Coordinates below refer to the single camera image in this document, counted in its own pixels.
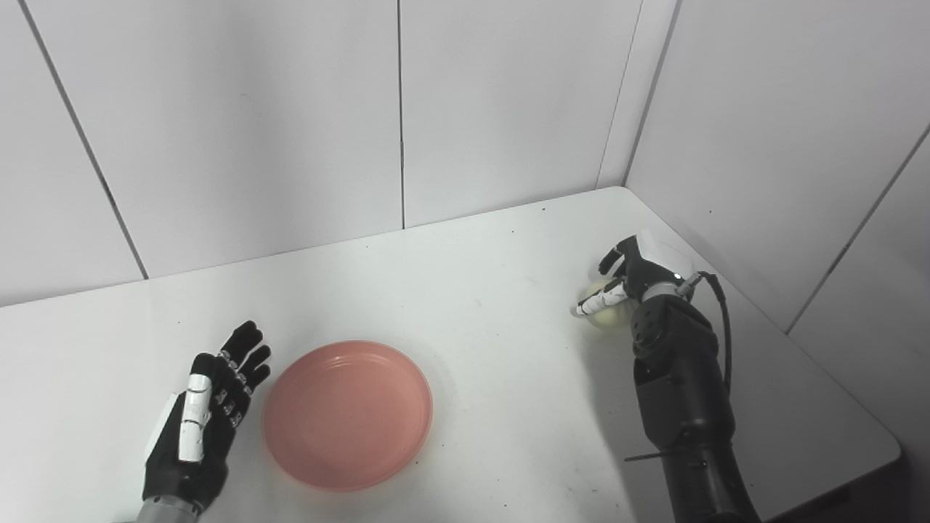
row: white wall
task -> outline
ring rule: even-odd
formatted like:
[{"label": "white wall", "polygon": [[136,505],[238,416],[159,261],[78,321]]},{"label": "white wall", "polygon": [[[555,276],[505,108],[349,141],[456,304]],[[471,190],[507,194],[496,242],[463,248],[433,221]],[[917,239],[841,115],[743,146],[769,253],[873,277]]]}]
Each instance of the white wall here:
[{"label": "white wall", "polygon": [[[395,0],[27,3],[152,276],[616,183],[674,5],[404,0],[399,24]],[[52,95],[33,105],[71,132]],[[71,146],[46,160],[86,168]],[[18,238],[4,263],[41,266]],[[86,287],[47,272],[0,298]]]},{"label": "white wall", "polygon": [[0,306],[140,278],[20,6],[0,3]]},{"label": "white wall", "polygon": [[604,148],[597,187],[620,185],[630,166],[662,48],[670,34],[675,0],[644,0],[623,73],[617,107]]},{"label": "white wall", "polygon": [[640,5],[403,0],[406,223],[593,189]]},{"label": "white wall", "polygon": [[29,0],[150,275],[401,227],[393,0]]},{"label": "white wall", "polygon": [[787,329],[930,121],[930,3],[682,3],[628,186]]},{"label": "white wall", "polygon": [[908,163],[791,337],[901,442],[930,519],[930,142]]}]

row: table surface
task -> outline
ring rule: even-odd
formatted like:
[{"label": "table surface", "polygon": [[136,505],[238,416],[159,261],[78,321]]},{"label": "table surface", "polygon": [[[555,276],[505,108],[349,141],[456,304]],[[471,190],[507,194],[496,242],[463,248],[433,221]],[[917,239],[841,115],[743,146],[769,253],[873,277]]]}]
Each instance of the table surface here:
[{"label": "table surface", "polygon": [[[387,343],[430,382],[431,433],[397,476],[347,494],[281,473],[240,427],[205,522],[672,521],[632,384],[628,329],[569,311],[620,239],[649,228],[622,188],[0,309],[0,520],[105,522],[140,505],[144,448],[195,354],[255,319],[270,381],[315,347]],[[763,518],[892,462],[897,442],[724,281],[737,459]],[[713,293],[695,304],[714,322]]]}]

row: pink plate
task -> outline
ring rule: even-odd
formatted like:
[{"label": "pink plate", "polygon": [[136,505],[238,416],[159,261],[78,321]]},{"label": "pink plate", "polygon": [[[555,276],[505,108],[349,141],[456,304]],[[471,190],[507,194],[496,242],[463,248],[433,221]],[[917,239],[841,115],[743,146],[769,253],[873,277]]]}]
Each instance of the pink plate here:
[{"label": "pink plate", "polygon": [[380,483],[404,468],[430,432],[432,396],[408,357],[373,342],[338,342],[285,369],[262,432],[296,480],[333,492]]}]

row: gray wrist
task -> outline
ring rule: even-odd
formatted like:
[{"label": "gray wrist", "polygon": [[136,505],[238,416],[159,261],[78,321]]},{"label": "gray wrist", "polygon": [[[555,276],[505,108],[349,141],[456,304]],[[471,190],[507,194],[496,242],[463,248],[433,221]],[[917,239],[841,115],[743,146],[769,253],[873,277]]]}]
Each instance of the gray wrist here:
[{"label": "gray wrist", "polygon": [[197,509],[177,496],[153,496],[142,503],[136,523],[194,523]]}]

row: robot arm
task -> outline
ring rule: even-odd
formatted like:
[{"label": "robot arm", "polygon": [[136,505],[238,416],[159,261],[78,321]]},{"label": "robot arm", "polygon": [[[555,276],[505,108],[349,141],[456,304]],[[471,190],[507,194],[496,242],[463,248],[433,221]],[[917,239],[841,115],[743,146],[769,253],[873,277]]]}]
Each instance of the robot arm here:
[{"label": "robot arm", "polygon": [[194,523],[226,482],[226,456],[271,356],[254,322],[236,329],[218,355],[200,354],[187,390],[168,400],[145,462],[136,523]]},{"label": "robot arm", "polygon": [[[661,458],[675,521],[758,523],[731,444],[736,424],[729,402],[729,319],[723,291],[716,275],[694,273],[683,279],[691,269],[681,264],[681,255],[663,253],[656,245],[648,232],[621,241],[599,267],[606,275],[623,258],[616,279],[582,300],[576,314],[604,308],[603,303],[619,295],[616,288],[640,303],[631,319],[633,379],[646,436],[658,453],[633,459]],[[702,278],[724,308],[725,374],[717,365],[711,322],[690,303]],[[605,299],[604,294],[615,298]]]}]

